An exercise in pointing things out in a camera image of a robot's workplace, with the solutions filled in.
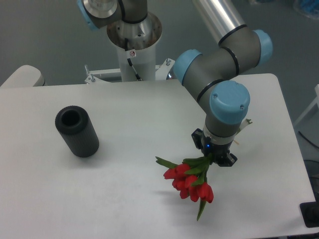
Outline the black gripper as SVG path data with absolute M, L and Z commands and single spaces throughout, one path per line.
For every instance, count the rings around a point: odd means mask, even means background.
M 220 167 L 232 167 L 237 157 L 230 152 L 230 146 L 235 135 L 230 137 L 217 137 L 197 128 L 191 137 L 197 149 L 201 149 L 204 156 L 211 156 L 211 162 L 217 162 Z

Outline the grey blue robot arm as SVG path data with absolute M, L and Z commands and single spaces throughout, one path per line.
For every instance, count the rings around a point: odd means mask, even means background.
M 80 0 L 77 3 L 91 29 L 105 27 L 118 50 L 122 81 L 156 78 L 155 45 L 162 33 L 159 19 L 145 0 Z M 229 0 L 196 0 L 219 49 L 208 56 L 191 49 L 173 65 L 173 73 L 206 113 L 203 129 L 192 134 L 195 146 L 211 162 L 230 167 L 236 157 L 230 146 L 243 125 L 250 95 L 234 78 L 270 59 L 273 44 L 261 30 L 250 30 Z

